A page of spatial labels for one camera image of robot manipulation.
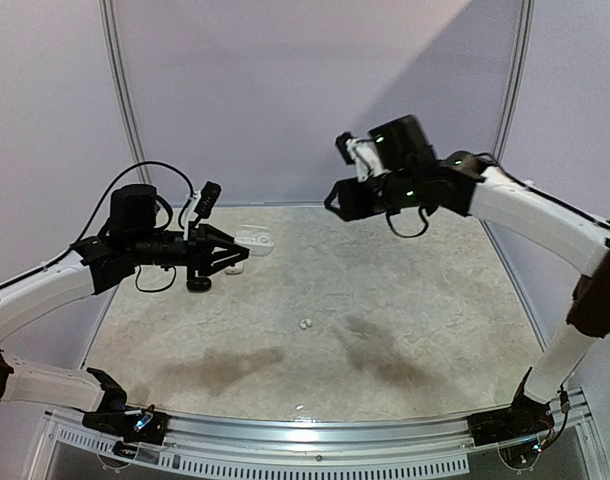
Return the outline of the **white charging case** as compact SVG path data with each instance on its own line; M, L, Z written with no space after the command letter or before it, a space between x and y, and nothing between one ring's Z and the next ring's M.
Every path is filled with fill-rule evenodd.
M275 247L272 231L262 226L241 225L236 230L234 239L237 245L247 248L251 256L267 256Z
M240 275L244 272L244 265L242 263L238 263L224 269L224 273L226 275Z

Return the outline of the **black charging case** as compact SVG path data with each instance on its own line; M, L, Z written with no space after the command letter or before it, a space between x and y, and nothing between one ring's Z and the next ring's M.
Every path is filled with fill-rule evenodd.
M212 281L210 278L195 278L186 281L186 288L192 293L205 293L211 290Z

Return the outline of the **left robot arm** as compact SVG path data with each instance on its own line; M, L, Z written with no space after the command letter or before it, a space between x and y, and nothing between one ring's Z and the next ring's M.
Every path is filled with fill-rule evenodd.
M219 194L213 182L191 194L193 217L182 230L171 231L157 223L157 209L171 207L154 186L115 190L98 235L77 240L57 259L0 284L0 345L44 315L118 286L141 266L183 267L189 291L208 291L212 275L249 257L248 248L205 221ZM104 371L7 360L0 347L0 402L11 401L94 412L113 434L126 433L134 423L126 392Z

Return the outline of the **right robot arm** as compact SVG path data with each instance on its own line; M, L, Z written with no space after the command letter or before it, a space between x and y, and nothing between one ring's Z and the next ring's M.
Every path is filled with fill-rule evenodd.
M324 201L345 222L405 209L422 227L438 209L503 226L576 269L580 278L564 326L523 377L511 404L473 418L473 431L522 436L553 421L549 403L589 348L610 333L610 219L598 219L509 174L489 153L460 150L437 158L413 115L371 129L365 138L344 132L335 140L352 178L337 181Z

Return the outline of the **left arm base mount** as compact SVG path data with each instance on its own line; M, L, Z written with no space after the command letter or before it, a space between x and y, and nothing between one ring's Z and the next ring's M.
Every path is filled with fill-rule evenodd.
M154 405L132 407L121 402L101 406L83 416L84 427L120 437L124 443L162 445L170 416Z

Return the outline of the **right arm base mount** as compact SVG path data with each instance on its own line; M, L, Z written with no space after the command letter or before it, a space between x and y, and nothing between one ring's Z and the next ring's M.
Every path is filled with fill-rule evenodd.
M476 446L549 431L554 425L549 406L528 398L514 400L507 407L471 414L466 420L468 433Z

